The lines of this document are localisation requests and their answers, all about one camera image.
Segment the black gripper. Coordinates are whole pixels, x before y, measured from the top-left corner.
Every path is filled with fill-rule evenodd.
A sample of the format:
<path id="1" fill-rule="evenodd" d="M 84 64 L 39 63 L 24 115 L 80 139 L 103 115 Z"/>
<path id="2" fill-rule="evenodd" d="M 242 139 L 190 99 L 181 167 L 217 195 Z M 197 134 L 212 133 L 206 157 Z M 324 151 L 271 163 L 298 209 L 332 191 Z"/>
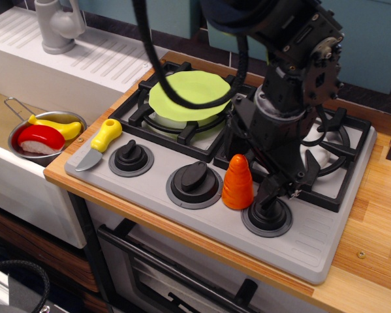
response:
<path id="1" fill-rule="evenodd" d="M 297 197 L 300 183 L 316 179 L 316 159 L 311 152 L 300 152 L 301 140 L 311 130 L 316 110 L 298 115 L 275 118 L 248 98 L 232 99 L 234 113 L 225 126 L 224 150 L 230 160 L 234 155 L 252 151 L 257 162 L 268 170 L 258 188 L 255 211 L 258 214 L 289 214 L 289 206 L 278 197 Z"/>

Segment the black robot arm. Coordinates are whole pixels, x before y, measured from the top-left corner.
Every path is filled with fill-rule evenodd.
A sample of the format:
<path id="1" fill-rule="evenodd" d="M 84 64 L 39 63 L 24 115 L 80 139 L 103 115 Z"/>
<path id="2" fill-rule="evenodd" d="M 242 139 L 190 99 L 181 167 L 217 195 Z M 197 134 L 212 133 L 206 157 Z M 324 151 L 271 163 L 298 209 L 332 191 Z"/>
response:
<path id="1" fill-rule="evenodd" d="M 253 209 L 277 207 L 317 176 L 316 160 L 300 156 L 322 105 L 339 91 L 338 62 L 343 35 L 333 14 L 320 1 L 203 1 L 214 28 L 237 38 L 239 69 L 245 79 L 248 39 L 266 48 L 268 69 L 253 100 L 234 102 L 228 122 L 228 157 L 250 149 L 269 174 L 261 182 Z"/>

